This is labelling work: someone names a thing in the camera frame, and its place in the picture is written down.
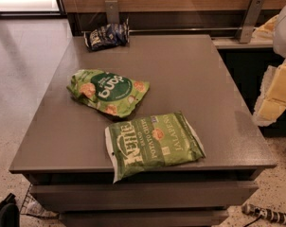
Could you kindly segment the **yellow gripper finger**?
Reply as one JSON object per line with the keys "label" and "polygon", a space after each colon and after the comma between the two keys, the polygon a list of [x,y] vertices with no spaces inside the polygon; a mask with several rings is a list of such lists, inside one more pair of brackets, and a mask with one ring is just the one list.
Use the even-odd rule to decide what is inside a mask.
{"label": "yellow gripper finger", "polygon": [[268,66],[259,90],[253,120],[258,126],[266,127],[286,110],[286,60],[278,67]]}
{"label": "yellow gripper finger", "polygon": [[263,38],[263,39],[272,39],[275,25],[277,22],[277,15],[269,19],[265,24],[260,27],[257,27],[253,32],[254,38]]}

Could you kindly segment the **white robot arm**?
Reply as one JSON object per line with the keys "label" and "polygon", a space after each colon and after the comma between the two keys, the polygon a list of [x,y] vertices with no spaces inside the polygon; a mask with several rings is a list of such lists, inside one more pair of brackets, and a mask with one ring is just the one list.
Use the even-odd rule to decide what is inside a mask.
{"label": "white robot arm", "polygon": [[273,49],[284,62],[278,67],[269,65],[263,75],[253,113],[260,127],[275,123],[286,110],[286,6],[274,20]]}

